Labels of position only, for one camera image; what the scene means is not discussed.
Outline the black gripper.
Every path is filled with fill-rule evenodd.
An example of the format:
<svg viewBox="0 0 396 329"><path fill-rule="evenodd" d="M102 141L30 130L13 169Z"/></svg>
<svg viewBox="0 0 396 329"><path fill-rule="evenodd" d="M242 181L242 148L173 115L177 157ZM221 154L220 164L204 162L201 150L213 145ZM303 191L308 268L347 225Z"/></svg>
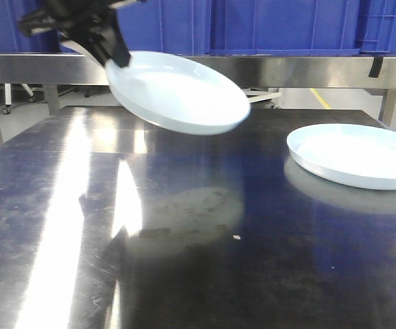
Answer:
<svg viewBox="0 0 396 329"><path fill-rule="evenodd" d="M88 51L101 66L112 60L127 67L131 54L119 28L116 11L134 1L41 1L42 5L21 17L18 28L25 36L55 30L62 43Z"/></svg>

